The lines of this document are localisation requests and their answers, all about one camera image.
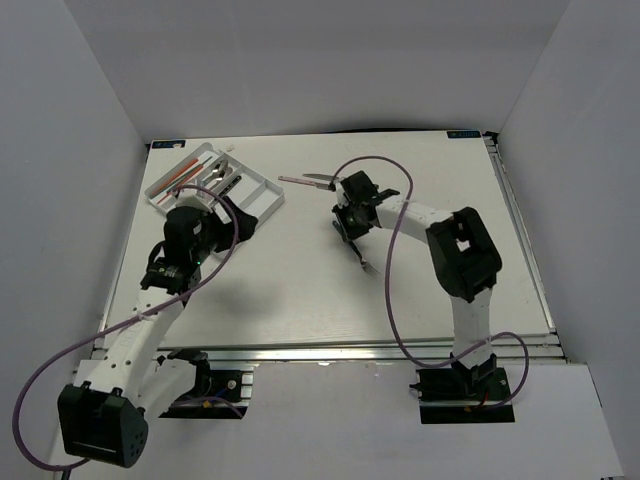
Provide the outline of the dark handled fork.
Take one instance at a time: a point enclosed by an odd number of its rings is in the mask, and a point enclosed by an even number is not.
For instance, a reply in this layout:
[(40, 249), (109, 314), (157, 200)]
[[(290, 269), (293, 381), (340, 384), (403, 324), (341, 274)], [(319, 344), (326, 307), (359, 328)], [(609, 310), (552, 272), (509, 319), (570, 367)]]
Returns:
[(356, 255), (361, 269), (370, 276), (377, 276), (379, 271), (364, 257), (356, 244), (347, 238), (346, 233), (340, 224), (336, 220), (333, 220), (332, 226), (340, 235), (342, 242)]

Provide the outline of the red chopstick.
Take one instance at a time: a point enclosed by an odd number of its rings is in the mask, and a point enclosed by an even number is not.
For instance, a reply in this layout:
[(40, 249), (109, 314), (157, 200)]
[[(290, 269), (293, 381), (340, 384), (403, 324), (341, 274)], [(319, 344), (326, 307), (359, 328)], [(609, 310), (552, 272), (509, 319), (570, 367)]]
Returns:
[(198, 158), (193, 158), (193, 159), (189, 160), (187, 163), (185, 163), (179, 170), (177, 170), (176, 172), (172, 173), (170, 177), (168, 177), (167, 179), (163, 180), (161, 184), (156, 186), (152, 190), (151, 196), (152, 197), (157, 196), (161, 191), (166, 189), (173, 181), (175, 181), (182, 174), (184, 174), (191, 166), (196, 164), (197, 161), (198, 161)]

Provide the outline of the green handled spoon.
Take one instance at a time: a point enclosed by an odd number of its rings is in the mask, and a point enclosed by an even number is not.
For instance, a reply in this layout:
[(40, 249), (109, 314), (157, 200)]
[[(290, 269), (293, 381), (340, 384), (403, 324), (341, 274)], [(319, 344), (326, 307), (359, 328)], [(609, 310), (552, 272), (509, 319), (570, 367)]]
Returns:
[(202, 185), (206, 188), (214, 188), (222, 182), (230, 173), (232, 168), (227, 160), (220, 160), (211, 170), (210, 174), (203, 180)]

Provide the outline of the orange chopstick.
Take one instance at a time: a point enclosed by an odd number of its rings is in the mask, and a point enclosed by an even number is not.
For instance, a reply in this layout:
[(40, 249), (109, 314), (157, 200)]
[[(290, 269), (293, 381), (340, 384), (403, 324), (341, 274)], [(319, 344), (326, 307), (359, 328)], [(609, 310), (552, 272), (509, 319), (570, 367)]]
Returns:
[(181, 190), (179, 188), (176, 189), (172, 189), (170, 191), (168, 191), (163, 197), (161, 197), (156, 204), (158, 206), (160, 205), (164, 205), (167, 202), (170, 202), (171, 200), (177, 200), (179, 195), (181, 193)]

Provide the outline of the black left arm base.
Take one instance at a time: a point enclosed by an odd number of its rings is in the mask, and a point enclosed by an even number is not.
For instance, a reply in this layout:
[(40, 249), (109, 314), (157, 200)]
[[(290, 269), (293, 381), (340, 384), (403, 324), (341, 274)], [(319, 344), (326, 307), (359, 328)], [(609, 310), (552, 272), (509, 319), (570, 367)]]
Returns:
[(176, 399), (161, 415), (167, 419), (241, 420), (248, 406), (242, 393), (247, 386), (243, 380), (248, 371), (215, 369), (206, 352), (194, 348), (180, 348), (160, 355), (156, 363), (163, 366), (169, 360), (181, 360), (196, 367), (195, 386)]

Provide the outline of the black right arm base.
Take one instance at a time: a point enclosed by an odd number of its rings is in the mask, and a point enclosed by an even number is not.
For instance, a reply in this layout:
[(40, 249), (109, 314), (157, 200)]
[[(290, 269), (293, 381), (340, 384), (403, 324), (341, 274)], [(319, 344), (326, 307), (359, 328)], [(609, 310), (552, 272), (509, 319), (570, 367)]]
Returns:
[(501, 367), (471, 389), (451, 368), (420, 369), (409, 389), (418, 399), (420, 421), (424, 425), (515, 422), (509, 381)]

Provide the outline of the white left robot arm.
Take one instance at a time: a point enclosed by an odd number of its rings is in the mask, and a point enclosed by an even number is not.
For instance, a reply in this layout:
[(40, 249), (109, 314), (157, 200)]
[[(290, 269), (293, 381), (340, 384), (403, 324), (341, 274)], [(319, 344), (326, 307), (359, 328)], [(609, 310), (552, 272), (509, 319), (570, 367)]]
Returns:
[(163, 239), (151, 250), (140, 282), (132, 324), (123, 327), (81, 385), (68, 385), (57, 400), (67, 454), (123, 468), (145, 448), (149, 426), (177, 401), (205, 396), (211, 387), (207, 355), (178, 348), (155, 355), (201, 281), (201, 265), (250, 239), (256, 217), (229, 197), (223, 221), (213, 209), (184, 204), (165, 217)]

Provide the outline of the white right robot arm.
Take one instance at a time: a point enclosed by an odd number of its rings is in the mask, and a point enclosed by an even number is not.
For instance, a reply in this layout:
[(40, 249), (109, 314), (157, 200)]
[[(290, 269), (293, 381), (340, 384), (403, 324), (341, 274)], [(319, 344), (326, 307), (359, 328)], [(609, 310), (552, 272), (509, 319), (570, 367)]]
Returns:
[(449, 295), (454, 344), (453, 390), (472, 399), (488, 385), (497, 368), (490, 344), (489, 305), (502, 259), (477, 210), (439, 210), (403, 198), (393, 189), (379, 190), (359, 171), (332, 180), (336, 193), (333, 226), (358, 256), (355, 241), (373, 228), (403, 234), (429, 248), (436, 278)]

